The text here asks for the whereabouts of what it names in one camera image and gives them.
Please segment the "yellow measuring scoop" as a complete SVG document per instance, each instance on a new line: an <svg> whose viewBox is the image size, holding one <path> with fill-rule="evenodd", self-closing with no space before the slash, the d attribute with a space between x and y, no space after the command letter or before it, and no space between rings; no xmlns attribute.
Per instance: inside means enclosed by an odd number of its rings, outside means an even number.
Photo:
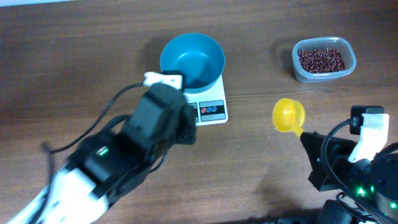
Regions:
<svg viewBox="0 0 398 224"><path fill-rule="evenodd" d="M281 133L294 133L298 138L305 131L305 108L297 100L290 98L280 99L272 110L272 123Z"/></svg>

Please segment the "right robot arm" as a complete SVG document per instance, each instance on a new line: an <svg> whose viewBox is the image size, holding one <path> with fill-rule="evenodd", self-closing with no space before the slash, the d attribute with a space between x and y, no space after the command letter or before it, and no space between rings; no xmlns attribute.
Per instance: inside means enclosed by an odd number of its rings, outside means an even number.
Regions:
<svg viewBox="0 0 398 224"><path fill-rule="evenodd" d="M299 137L312 171L308 180L319 192L340 190L334 206L320 215L323 223L397 223L397 143L368 158L349 161L359 143L304 132Z"/></svg>

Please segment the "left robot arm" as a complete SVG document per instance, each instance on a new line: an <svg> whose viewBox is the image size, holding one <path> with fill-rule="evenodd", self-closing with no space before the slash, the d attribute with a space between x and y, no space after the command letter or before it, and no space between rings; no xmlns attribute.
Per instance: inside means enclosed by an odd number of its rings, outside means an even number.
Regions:
<svg viewBox="0 0 398 224"><path fill-rule="evenodd" d="M174 144L193 144L195 132L182 90L153 84L132 115L117 116L82 140L59 171L43 144L50 183L10 222L93 223L157 170Z"/></svg>

